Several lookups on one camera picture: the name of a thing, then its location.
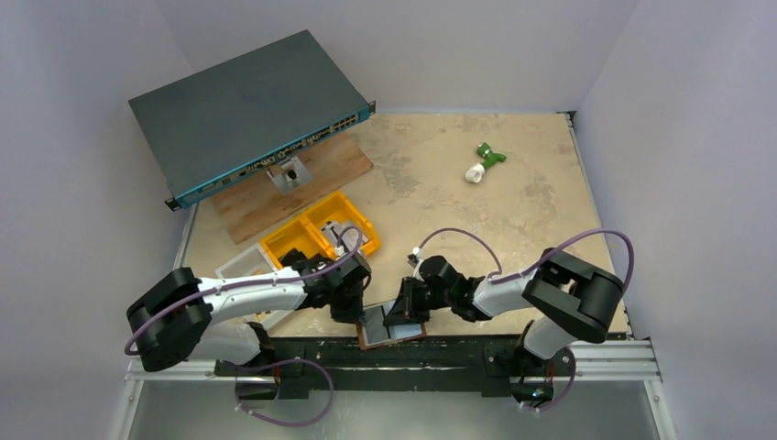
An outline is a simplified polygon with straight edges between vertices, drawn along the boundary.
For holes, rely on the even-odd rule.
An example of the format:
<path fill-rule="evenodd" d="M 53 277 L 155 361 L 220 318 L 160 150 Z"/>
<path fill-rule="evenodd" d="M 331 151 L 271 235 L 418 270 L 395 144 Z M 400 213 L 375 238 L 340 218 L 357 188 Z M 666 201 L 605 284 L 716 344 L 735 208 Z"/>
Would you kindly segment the black card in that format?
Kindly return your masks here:
<path fill-rule="evenodd" d="M 365 309 L 363 336 L 367 345 L 375 345 L 389 340 L 390 333 L 384 326 L 385 315 L 383 307 L 376 305 Z"/>

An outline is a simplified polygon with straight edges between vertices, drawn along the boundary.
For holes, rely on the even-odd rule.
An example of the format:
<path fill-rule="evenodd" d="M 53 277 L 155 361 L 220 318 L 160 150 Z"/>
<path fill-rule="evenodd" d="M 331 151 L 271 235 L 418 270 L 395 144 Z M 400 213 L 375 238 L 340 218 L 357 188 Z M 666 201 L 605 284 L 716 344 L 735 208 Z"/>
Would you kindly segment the brown leather card holder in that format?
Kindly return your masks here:
<path fill-rule="evenodd" d="M 364 309 L 363 320 L 356 324 L 356 335 L 361 350 L 385 347 L 427 336 L 424 324 L 384 325 L 394 301 L 370 304 Z"/>

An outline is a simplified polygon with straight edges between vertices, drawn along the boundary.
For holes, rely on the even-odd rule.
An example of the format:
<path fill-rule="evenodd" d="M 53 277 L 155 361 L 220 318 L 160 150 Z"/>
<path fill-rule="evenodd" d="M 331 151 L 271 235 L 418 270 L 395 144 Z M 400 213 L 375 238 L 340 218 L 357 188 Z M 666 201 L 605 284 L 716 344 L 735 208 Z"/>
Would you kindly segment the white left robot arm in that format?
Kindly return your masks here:
<path fill-rule="evenodd" d="M 190 359 L 244 365 L 262 350 L 252 328 L 218 335 L 219 324 L 262 312 L 328 308 L 333 321 L 362 321 L 363 296 L 372 269 L 358 252 L 309 258 L 289 267 L 232 279 L 198 278 L 189 267 L 173 269 L 126 310 L 132 335 L 124 352 L 147 372 Z"/>

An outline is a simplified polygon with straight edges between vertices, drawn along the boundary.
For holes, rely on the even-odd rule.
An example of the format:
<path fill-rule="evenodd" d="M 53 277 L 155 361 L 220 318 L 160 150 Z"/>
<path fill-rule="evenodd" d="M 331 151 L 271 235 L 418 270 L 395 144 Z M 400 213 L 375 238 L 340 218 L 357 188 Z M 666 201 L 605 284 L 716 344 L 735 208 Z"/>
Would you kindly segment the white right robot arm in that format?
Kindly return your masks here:
<path fill-rule="evenodd" d="M 538 359 L 552 358 L 574 341 L 604 342 L 624 281 L 565 251 L 544 257 L 525 276 L 497 280 L 466 277 L 442 256 L 427 258 L 418 276 L 402 279 L 383 323 L 423 324 L 443 308 L 467 322 L 488 321 L 533 307 L 542 317 L 524 331 L 520 347 Z"/>

